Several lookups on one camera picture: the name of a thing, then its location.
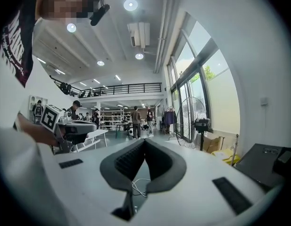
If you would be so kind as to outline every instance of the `white column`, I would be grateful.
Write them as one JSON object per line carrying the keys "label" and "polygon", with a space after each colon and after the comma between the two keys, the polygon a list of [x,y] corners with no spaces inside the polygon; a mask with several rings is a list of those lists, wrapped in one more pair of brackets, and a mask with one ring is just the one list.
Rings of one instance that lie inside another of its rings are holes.
{"label": "white column", "polygon": [[97,102],[97,105],[96,105],[96,106],[97,106],[97,108],[98,108],[98,110],[99,110],[99,115],[101,115],[101,114],[100,114],[100,111],[101,111],[101,109],[100,109],[100,102]]}

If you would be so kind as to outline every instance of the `tree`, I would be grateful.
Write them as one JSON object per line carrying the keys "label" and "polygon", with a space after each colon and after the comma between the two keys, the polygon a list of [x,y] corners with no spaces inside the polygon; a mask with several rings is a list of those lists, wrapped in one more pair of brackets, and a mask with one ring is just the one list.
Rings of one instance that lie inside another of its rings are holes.
{"label": "tree", "polygon": [[[213,73],[213,72],[210,71],[210,66],[209,65],[205,66],[204,73],[205,73],[205,76],[206,76],[206,79],[207,80],[211,80],[216,75],[215,73]],[[194,83],[199,78],[200,78],[200,75],[199,75],[199,73],[197,73],[195,76],[193,76],[191,78],[191,84]]]}

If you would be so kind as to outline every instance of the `black bag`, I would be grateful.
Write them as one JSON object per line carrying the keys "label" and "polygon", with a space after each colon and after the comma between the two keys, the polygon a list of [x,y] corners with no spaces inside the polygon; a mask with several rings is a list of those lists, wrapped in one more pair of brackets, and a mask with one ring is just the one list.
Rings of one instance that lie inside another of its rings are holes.
{"label": "black bag", "polygon": [[42,115],[42,105],[36,105],[34,115]]}

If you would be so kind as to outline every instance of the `black sticker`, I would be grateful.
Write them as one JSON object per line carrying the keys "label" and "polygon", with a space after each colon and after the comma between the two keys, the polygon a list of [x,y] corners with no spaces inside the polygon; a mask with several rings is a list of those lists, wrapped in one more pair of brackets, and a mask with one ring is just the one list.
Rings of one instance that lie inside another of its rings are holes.
{"label": "black sticker", "polygon": [[236,214],[240,214],[251,207],[249,200],[226,178],[214,179],[212,182]]}
{"label": "black sticker", "polygon": [[43,115],[42,115],[42,124],[51,130],[54,129],[54,125],[56,124],[57,114],[55,111],[50,110],[46,107]]}
{"label": "black sticker", "polygon": [[59,163],[59,165],[60,165],[61,169],[63,169],[63,168],[75,166],[75,165],[80,164],[80,163],[83,163],[83,161],[80,159],[75,159],[75,160],[71,160],[71,161],[61,162],[61,163]]}

